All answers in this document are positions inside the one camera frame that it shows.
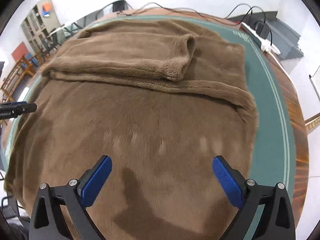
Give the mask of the wooden bench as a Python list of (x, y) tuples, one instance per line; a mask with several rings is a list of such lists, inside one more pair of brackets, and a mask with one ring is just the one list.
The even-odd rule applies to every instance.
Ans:
[(12, 95), (24, 76), (29, 75), (30, 77), (33, 77), (35, 73), (36, 71), (33, 67), (33, 62), (23, 55), (16, 62), (1, 85), (1, 91), (3, 92), (2, 103), (14, 102), (15, 100)]

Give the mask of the glass desk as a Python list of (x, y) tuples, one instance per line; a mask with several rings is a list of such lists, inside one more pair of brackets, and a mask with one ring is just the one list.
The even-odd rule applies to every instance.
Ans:
[(70, 24), (63, 24), (59, 28), (54, 28), (46, 37), (49, 44), (63, 44), (67, 39), (86, 28), (94, 21), (104, 16), (104, 11), (94, 11)]

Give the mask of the grey metal shelf cabinet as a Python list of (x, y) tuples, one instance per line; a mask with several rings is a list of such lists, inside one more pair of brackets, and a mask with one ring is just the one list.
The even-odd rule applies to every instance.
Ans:
[(57, 18), (52, 0), (38, 1), (21, 23), (23, 33), (35, 53), (46, 51), (58, 45), (57, 33), (61, 24)]

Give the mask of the black chair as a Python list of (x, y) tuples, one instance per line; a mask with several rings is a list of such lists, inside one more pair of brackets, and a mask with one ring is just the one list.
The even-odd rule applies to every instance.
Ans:
[(129, 3), (127, 3), (127, 1), (118, 0), (118, 1), (112, 2), (110, 4), (107, 4), (103, 8), (97, 10), (95, 12), (95, 19), (98, 20), (107, 14), (125, 11), (125, 10), (129, 10), (129, 9), (132, 9), (132, 7), (131, 7), (131, 5), (129, 5)]

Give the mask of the white power strip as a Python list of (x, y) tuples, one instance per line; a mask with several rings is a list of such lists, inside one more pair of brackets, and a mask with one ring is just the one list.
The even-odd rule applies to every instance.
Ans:
[(246, 23), (241, 23), (240, 27), (258, 45), (261, 51), (267, 52), (267, 53), (274, 52), (276, 55), (281, 54), (280, 50), (274, 44), (271, 44), (271, 41), (269, 41), (268, 39), (261, 38), (256, 33), (256, 31), (253, 30), (251, 27), (249, 27)]

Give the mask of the grey stairs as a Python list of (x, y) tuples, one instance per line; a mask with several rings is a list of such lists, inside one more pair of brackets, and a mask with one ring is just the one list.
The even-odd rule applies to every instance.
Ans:
[[(266, 23), (271, 29), (273, 35), (273, 44), (279, 49), (280, 60), (301, 59), (304, 54), (301, 49), (298, 48), (298, 41), (300, 35), (291, 29), (287, 24), (276, 18), (276, 11), (267, 11)], [(243, 15), (231, 16), (228, 19), (232, 22), (240, 22), (244, 17)], [(244, 22), (250, 26), (253, 26), (258, 20), (263, 21), (264, 15), (262, 12), (253, 12), (246, 16)]]

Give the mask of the black power adapter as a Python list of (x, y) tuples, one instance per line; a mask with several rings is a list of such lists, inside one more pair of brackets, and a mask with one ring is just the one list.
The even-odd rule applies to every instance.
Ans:
[(263, 39), (267, 39), (270, 33), (270, 27), (267, 25), (267, 23), (263, 21), (257, 21), (255, 23), (254, 28), (258, 36), (260, 36)]

